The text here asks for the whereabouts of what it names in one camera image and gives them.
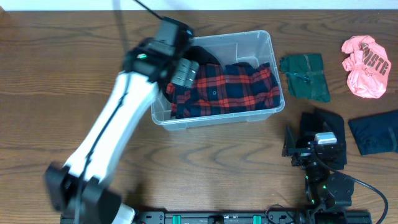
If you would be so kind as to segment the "clear plastic storage bin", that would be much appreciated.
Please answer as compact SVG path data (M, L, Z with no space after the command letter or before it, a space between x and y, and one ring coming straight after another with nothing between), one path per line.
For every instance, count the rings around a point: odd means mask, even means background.
M268 63L271 66L271 74L277 84L281 86L271 37L265 30L196 37L193 45L203 47L207 52L215 56L222 66L246 62L257 68L263 63ZM279 104L267 110L175 119L170 116L170 102L161 93L151 106L151 115L155 124L164 127L168 131L175 131L216 124L262 121L275 113L281 112L284 107L285 99L281 95Z

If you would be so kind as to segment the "pink printed t-shirt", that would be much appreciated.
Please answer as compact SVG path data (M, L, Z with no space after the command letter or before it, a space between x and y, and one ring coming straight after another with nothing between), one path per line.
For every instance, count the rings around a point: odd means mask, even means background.
M346 40L341 51L348 55L342 66L349 73L351 92L362 98L380 98L387 90L392 67L385 48L371 36L359 35Z

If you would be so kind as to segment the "folded dark navy cloth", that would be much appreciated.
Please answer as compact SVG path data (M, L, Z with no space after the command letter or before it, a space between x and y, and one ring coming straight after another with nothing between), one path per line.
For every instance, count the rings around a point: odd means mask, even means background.
M397 110L351 119L348 125L362 156L397 152Z

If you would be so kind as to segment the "black hoodie garment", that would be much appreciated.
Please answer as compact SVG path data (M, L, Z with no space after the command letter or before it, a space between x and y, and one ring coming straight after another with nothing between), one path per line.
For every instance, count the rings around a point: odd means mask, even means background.
M221 65L219 63L219 61L216 59L216 57L214 57L212 54L210 54L208 51L206 51L203 47L200 47L200 46L190 47L185 52L183 58L198 62L199 65L206 65L206 64ZM239 67L252 67L247 62L239 62L234 65L239 66ZM166 89L164 89L163 95L170 103L172 103L172 94L171 93L167 93Z

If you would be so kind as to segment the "black mounting rail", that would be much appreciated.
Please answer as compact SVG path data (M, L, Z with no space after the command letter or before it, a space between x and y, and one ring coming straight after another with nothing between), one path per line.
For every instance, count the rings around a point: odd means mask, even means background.
M294 224L307 223L297 212L271 210L266 213L169 213L142 212L132 224ZM371 224L368 212L325 213L315 215L315 223Z

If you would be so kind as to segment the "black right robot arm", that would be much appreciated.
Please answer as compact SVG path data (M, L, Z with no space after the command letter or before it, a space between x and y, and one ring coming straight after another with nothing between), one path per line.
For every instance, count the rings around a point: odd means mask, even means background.
M297 137L285 129L283 157L305 171L305 195L310 204L295 216L301 223L321 219L345 219L352 205L353 178L341 171L346 165L345 129L334 121L316 121L305 126Z

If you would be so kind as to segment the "folded dark green cloth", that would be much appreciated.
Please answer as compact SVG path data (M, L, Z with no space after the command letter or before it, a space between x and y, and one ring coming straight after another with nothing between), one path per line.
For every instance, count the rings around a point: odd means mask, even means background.
M287 77L290 95L323 103L330 102L321 54L286 55L279 60L279 65L281 72Z

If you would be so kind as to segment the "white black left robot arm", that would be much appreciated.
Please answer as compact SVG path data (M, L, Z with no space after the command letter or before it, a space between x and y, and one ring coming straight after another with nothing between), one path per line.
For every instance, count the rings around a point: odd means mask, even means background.
M111 191L119 160L159 91L175 78L187 81L198 64L186 58L191 42L167 45L146 39L129 51L111 95L86 138L63 166L44 174L62 223L132 223L136 211Z

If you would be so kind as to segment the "folded black cloth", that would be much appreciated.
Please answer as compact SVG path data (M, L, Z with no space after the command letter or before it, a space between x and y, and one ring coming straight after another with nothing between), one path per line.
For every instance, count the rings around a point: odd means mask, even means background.
M343 170L344 166L347 164L346 136L345 123L339 114L318 108L315 108L312 113L302 113L299 138L296 146L308 146L308 142L314 140L316 133L323 133L322 124L324 121L332 128L332 132L337 138L337 144L340 147L336 160L331 162L329 166L336 170Z

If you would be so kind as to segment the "red navy plaid shirt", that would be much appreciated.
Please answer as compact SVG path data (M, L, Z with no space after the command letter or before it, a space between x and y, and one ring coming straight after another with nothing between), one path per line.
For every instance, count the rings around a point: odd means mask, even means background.
M267 110L280 106L280 88L270 63L200 65L191 88L169 83L164 91L176 119Z

